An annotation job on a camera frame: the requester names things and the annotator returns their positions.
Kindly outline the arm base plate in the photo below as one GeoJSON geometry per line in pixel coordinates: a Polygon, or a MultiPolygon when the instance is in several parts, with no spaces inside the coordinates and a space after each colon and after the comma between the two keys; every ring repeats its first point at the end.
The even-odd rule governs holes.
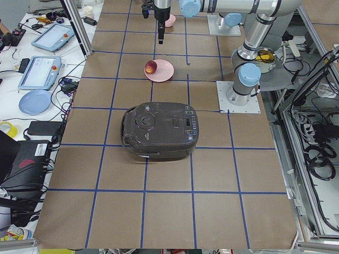
{"type": "Polygon", "coordinates": [[[210,35],[229,36],[229,37],[239,37],[241,35],[239,25],[234,26],[233,28],[228,28],[226,30],[218,29],[219,14],[208,15],[207,18],[210,35]]]}
{"type": "Polygon", "coordinates": [[[249,95],[238,95],[233,90],[233,81],[217,81],[219,110],[222,113],[260,114],[255,88],[249,95]]]}

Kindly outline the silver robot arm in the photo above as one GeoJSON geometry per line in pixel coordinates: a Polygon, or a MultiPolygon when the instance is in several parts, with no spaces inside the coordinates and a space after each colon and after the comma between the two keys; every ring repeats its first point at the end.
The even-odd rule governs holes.
{"type": "Polygon", "coordinates": [[[185,17],[194,17],[200,12],[256,14],[243,45],[232,56],[235,81],[226,92],[231,104],[244,106],[248,103],[261,77],[254,60],[262,42],[277,17],[293,13],[301,4],[302,1],[179,1],[180,11],[185,17]]]}
{"type": "Polygon", "coordinates": [[[226,15],[219,14],[218,29],[226,30],[237,26],[242,21],[240,13],[228,13],[226,15]]]}

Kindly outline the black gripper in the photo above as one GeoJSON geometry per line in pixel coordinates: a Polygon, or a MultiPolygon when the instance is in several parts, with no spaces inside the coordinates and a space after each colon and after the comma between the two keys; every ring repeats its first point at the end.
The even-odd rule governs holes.
{"type": "Polygon", "coordinates": [[[154,0],[154,15],[158,24],[158,43],[163,44],[165,34],[165,22],[169,19],[171,12],[171,0],[154,0]]]}

